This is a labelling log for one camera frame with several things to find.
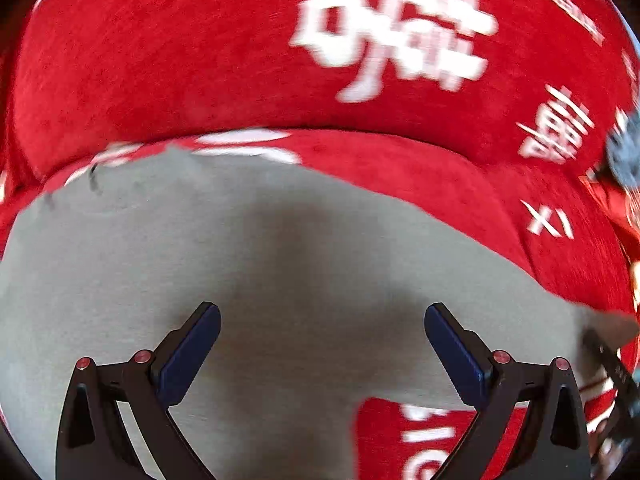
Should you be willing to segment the red embroidered pillow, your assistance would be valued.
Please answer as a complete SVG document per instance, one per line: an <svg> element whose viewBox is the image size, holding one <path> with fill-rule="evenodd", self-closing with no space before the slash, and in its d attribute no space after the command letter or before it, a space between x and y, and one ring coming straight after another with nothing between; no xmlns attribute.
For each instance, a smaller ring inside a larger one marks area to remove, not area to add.
<svg viewBox="0 0 640 480"><path fill-rule="evenodd" d="M630 264L639 261L639 211L629 194L610 174L579 178L591 197L599 205L623 247Z"/></svg>

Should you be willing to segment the grey knit sweater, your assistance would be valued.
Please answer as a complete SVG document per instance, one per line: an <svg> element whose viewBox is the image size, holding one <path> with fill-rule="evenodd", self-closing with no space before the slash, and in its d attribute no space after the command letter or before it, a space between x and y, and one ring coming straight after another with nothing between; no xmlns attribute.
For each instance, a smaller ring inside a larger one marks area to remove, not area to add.
<svg viewBox="0 0 640 480"><path fill-rule="evenodd" d="M122 362L202 302L222 330L175 420L221 479L350 479L369 396L452 408L434 302L492 348L578 382L585 328L637 324L550 294L424 211L258 156L170 150L99 167L21 212L1 263L1 405L42 478L81 356Z"/></svg>

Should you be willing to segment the red wedding blanket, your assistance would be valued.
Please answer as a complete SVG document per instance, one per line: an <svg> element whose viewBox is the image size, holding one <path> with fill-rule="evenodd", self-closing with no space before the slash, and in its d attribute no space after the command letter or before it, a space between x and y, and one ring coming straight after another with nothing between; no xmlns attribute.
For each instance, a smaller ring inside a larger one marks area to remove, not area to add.
<svg viewBox="0 0 640 480"><path fill-rule="evenodd" d="M18 215L99 167L258 156L402 200L544 290L637 324L602 174L639 59L612 0L23 0L1 23L1 262ZM578 382L587 427L615 390ZM429 479L472 413L369 396L351 479Z"/></svg>

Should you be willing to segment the grey blue fleece cloth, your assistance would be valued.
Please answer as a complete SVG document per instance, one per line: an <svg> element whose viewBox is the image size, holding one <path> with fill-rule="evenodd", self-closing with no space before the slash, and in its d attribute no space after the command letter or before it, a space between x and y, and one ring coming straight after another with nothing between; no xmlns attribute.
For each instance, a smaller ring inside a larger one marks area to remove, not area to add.
<svg viewBox="0 0 640 480"><path fill-rule="evenodd" d="M606 159L615 180L628 190L639 188L639 110L616 112L616 123L605 142Z"/></svg>

